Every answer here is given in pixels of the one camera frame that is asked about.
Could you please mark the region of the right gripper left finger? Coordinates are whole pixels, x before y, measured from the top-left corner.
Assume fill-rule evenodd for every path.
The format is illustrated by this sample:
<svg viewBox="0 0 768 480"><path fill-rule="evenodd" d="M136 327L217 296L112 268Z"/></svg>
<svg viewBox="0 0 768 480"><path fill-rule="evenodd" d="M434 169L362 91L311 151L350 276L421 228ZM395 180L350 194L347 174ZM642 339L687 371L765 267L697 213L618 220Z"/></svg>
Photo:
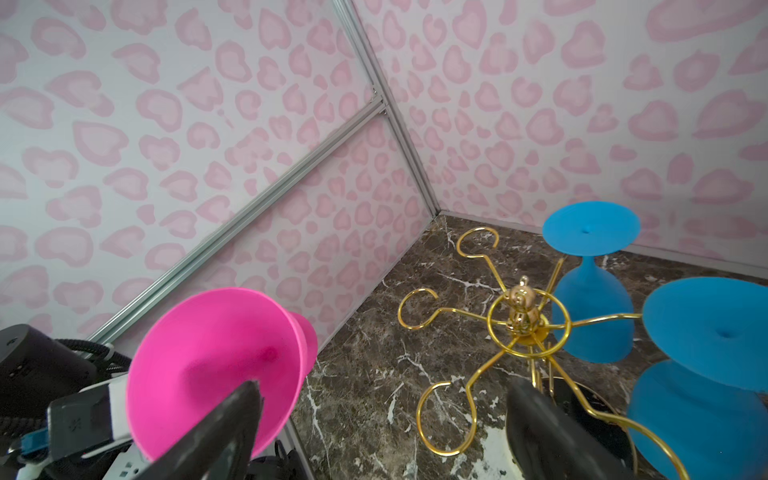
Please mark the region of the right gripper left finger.
<svg viewBox="0 0 768 480"><path fill-rule="evenodd" d="M133 438L141 479L243 479L260 429L257 380L135 380Z"/></svg>

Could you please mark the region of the magenta wine glass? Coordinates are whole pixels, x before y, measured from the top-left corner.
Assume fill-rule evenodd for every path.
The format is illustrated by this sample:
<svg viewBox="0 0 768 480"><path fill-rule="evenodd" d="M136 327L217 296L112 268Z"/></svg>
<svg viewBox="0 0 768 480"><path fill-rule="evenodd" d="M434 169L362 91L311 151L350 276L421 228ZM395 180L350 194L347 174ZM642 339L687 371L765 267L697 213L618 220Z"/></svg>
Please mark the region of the magenta wine glass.
<svg viewBox="0 0 768 480"><path fill-rule="evenodd" d="M315 329L264 293L228 287L162 316L129 367L126 413L141 452L157 460L245 381L263 398L252 454L287 423L318 354Z"/></svg>

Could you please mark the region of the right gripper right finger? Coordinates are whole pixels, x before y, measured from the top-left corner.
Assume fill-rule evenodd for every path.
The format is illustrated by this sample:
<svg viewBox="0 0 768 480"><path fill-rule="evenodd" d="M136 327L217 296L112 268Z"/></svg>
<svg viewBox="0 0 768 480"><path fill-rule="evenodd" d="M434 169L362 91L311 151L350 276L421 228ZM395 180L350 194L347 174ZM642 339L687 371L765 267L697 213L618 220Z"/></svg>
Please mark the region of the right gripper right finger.
<svg viewBox="0 0 768 480"><path fill-rule="evenodd" d="M508 448L525 479L634 479L636 450L619 426L591 416L564 379L554 391L510 381Z"/></svg>

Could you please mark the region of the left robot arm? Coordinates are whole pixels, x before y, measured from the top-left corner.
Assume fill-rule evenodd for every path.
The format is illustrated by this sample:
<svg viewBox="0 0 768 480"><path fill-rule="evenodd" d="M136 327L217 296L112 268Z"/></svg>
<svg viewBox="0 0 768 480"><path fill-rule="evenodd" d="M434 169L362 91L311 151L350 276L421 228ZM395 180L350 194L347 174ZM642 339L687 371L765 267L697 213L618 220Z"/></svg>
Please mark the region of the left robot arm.
<svg viewBox="0 0 768 480"><path fill-rule="evenodd" d="M1 332L1 476L101 479L119 455L109 383L129 357L96 342Z"/></svg>

